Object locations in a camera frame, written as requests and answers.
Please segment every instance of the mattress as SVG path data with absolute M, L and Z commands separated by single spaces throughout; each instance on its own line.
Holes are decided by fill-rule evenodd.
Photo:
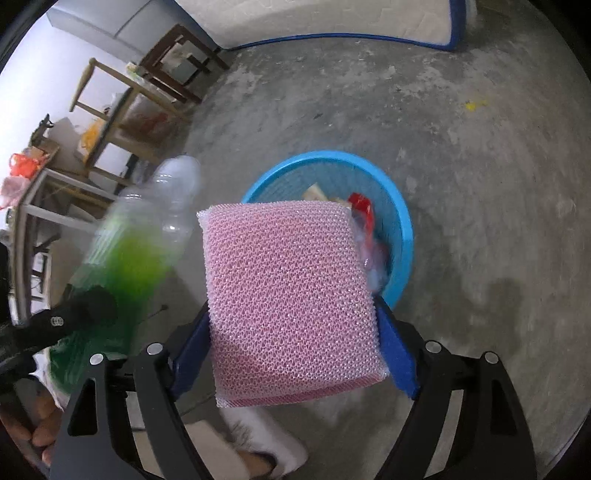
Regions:
M 223 48 L 310 37 L 369 37 L 452 50 L 466 0 L 177 0 Z

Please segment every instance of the plastic bag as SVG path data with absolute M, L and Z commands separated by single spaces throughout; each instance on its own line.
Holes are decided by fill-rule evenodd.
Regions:
M 360 193 L 352 193 L 348 201 L 351 203 L 356 226 L 355 242 L 359 248 L 368 288 L 372 293 L 378 293 L 388 281 L 388 248 L 374 237 L 375 215 L 371 201 Z
M 147 97 L 138 95 L 120 126 L 139 140 L 158 144 L 172 133 L 175 125 L 172 114 Z
M 0 187 L 0 195 L 2 196 L 0 210 L 16 206 L 30 183 L 31 180 L 25 177 L 6 177 Z
M 25 177 L 31 180 L 43 165 L 43 159 L 27 157 L 23 153 L 14 153 L 8 161 L 12 177 Z

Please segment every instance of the blue gripper pad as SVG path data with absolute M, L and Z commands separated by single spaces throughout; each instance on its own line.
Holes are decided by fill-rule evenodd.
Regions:
M 418 353 L 423 339 L 415 328 L 394 318 L 392 311 L 382 297 L 374 298 L 375 314 L 378 321 L 379 348 L 394 384 L 416 400 L 420 390 L 417 377 Z
M 209 336 L 209 307 L 207 303 L 201 308 L 191 325 L 183 325 L 179 329 L 183 329 L 181 334 L 187 332 L 187 339 L 173 359 L 174 381 L 170 387 L 170 393 L 175 400 L 191 390 L 212 344 Z
M 415 400 L 420 389 L 416 370 L 418 352 L 423 347 L 423 339 L 412 325 L 396 320 L 381 297 L 374 298 L 374 305 L 380 350 L 394 384 Z M 182 329 L 179 333 L 187 337 L 173 360 L 174 381 L 170 393 L 175 399 L 191 390 L 211 347 L 207 304 L 203 306 L 191 325 L 182 326 L 179 329 Z

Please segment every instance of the yellow stain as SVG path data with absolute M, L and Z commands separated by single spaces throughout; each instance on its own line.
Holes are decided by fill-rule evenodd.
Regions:
M 480 102 L 473 102 L 472 100 L 469 100 L 466 102 L 466 109 L 471 112 L 473 112 L 480 106 L 488 106 L 488 102 L 486 100 L 482 100 Z

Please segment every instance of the white wall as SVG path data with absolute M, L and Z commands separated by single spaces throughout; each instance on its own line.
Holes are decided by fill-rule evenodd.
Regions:
M 45 15 L 29 30 L 0 73 L 0 180 L 9 174 L 11 154 L 28 145 L 31 133 L 47 113 L 56 123 L 49 136 L 62 146 L 59 163 L 74 162 L 73 152 L 79 135 L 95 117 L 80 108 L 69 113 L 68 108 L 91 57 L 120 72 L 125 70 L 124 62 L 52 27 Z M 97 70 L 80 100 L 101 109 L 111 103 L 113 93 L 121 93 L 125 88 L 123 83 Z M 129 153 L 110 145 L 97 166 L 119 174 L 128 158 Z M 103 188 L 114 187 L 114 182 L 104 177 L 93 175 L 91 178 Z

